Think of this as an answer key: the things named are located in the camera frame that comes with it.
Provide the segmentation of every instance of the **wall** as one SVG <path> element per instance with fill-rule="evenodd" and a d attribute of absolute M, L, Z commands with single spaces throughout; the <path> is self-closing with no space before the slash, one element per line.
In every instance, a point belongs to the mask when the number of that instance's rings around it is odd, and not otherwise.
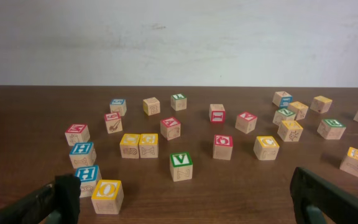
<path fill-rule="evenodd" d="M 0 85 L 358 86 L 358 1 L 0 0 Z"/>

